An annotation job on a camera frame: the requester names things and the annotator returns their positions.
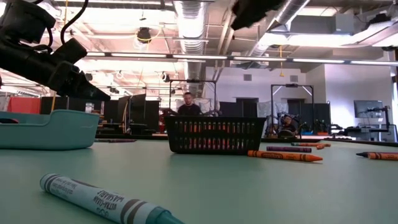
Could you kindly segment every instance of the teal tray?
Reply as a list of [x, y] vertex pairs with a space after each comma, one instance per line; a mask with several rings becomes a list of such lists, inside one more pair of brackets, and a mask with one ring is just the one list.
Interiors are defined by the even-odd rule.
[[18, 124], [0, 124], [0, 149], [71, 150], [93, 145], [100, 116], [72, 110], [50, 115], [8, 113], [0, 118]]

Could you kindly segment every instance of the table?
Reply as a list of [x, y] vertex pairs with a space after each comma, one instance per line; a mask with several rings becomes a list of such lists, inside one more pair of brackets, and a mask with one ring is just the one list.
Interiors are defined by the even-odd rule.
[[0, 150], [0, 221], [112, 223], [44, 193], [39, 180], [54, 172], [156, 203], [187, 224], [397, 223], [398, 163], [355, 155], [394, 150], [332, 142], [315, 150], [320, 163], [179, 155], [167, 141], [145, 140], [76, 151]]

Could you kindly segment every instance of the man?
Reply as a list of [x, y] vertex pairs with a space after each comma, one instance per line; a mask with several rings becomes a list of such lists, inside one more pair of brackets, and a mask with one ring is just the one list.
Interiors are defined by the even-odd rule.
[[190, 92], [184, 94], [185, 104], [178, 109], [178, 115], [181, 116], [199, 116], [201, 115], [200, 106], [193, 103], [193, 96]]
[[282, 130], [288, 130], [292, 133], [296, 133], [296, 127], [292, 124], [292, 118], [290, 116], [285, 116]]

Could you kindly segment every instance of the black basket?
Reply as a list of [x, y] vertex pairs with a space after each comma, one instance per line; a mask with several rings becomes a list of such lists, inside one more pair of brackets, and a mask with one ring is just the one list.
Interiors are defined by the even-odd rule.
[[186, 154], [245, 155], [258, 150], [266, 118], [165, 117], [170, 149]]

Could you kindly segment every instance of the silver duct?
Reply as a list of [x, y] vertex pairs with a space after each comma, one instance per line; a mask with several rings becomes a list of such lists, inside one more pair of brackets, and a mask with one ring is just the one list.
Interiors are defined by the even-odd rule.
[[269, 38], [268, 31], [292, 22], [301, 9], [303, 9], [309, 2], [310, 0], [286, 0], [284, 5], [279, 9], [275, 18], [273, 18], [272, 22], [270, 23], [267, 32], [259, 39], [259, 42], [248, 53], [247, 56], [261, 57], [269, 47], [266, 44], [262, 44], [266, 43], [266, 40]]
[[[174, 6], [178, 14], [178, 29], [180, 37], [191, 39], [202, 39], [205, 34], [205, 21], [207, 14], [205, 2], [198, 1], [175, 1]], [[183, 54], [203, 55], [205, 43], [202, 40], [182, 40], [181, 49]], [[201, 75], [202, 67], [200, 62], [185, 62], [186, 79], [204, 79]], [[189, 91], [194, 95], [200, 95], [198, 85], [190, 85]]]

